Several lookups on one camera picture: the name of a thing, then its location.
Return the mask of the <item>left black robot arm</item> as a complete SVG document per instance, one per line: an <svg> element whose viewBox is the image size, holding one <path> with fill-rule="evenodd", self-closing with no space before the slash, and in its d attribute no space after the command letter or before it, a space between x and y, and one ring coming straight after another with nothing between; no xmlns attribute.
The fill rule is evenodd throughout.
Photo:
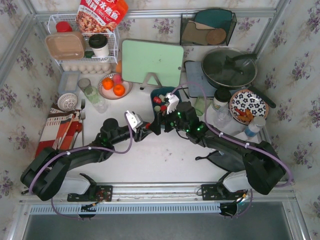
<svg viewBox="0 0 320 240"><path fill-rule="evenodd" d="M127 111L124 117L127 125L122 127L116 119L106 119L94 141L83 147L71 150L45 147L24 170L21 183L40 200L47 201L59 192L68 171L104 162L112 154L125 154L128 150L116 151L114 145L129 140L131 148L133 142L140 142L152 133L150 125L134 112Z"/></svg>

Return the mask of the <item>teal storage basket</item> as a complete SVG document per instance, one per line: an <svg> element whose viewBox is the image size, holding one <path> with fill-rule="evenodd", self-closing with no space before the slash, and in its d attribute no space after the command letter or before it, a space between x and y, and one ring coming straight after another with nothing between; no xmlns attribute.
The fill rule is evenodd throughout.
<svg viewBox="0 0 320 240"><path fill-rule="evenodd" d="M173 114L182 101L179 92L174 87L161 87L153 90L150 94L152 110L155 120L164 120Z"/></svg>

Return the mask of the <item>clear plastic cup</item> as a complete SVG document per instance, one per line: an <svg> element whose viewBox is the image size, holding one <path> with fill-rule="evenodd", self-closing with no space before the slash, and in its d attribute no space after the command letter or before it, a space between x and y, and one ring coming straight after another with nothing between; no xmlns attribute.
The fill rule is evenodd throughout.
<svg viewBox="0 0 320 240"><path fill-rule="evenodd" d="M224 128L232 120L231 112L228 108L222 108L216 114L215 125L217 128Z"/></svg>

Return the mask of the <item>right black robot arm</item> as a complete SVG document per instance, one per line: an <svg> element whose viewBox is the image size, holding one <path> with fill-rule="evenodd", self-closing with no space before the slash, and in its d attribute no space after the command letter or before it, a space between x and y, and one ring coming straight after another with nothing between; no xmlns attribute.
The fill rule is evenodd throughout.
<svg viewBox="0 0 320 240"><path fill-rule="evenodd" d="M266 141L250 143L199 120L191 103L181 102L169 92L163 98L166 110L155 115L149 129L156 135L164 126L166 133L183 131L193 144L214 149L207 159L226 173L216 183L216 191L222 199L231 193L253 189L262 195L268 195L274 188L288 186L292 177L289 168L279 159L273 147ZM286 183L279 184L285 176Z"/></svg>

